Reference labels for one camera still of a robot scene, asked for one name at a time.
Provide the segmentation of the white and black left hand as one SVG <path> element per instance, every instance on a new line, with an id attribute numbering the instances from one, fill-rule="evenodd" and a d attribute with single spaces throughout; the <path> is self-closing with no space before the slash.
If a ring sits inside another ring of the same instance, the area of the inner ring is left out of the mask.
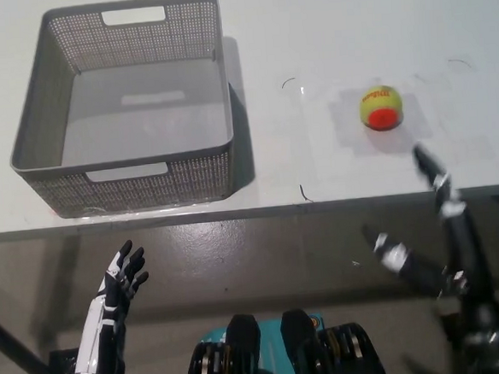
<path id="1" fill-rule="evenodd" d="M 106 269 L 91 300 L 79 345 L 75 374 L 125 374 L 126 317 L 138 288 L 149 278 L 144 249 L 125 241 Z"/>

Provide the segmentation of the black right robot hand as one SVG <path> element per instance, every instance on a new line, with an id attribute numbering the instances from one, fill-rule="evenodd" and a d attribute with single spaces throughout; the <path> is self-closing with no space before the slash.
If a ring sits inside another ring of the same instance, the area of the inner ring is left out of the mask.
<path id="1" fill-rule="evenodd" d="M 420 174 L 435 194 L 435 211 L 448 248 L 448 265 L 438 266 L 374 226 L 362 226 L 362 235 L 380 264 L 417 292 L 435 298 L 459 298 L 457 333 L 462 339 L 473 340 L 481 333 L 488 339 L 498 339 L 499 301 L 467 202 L 452 185 L 449 171 L 431 152 L 419 143 L 412 151 Z"/>

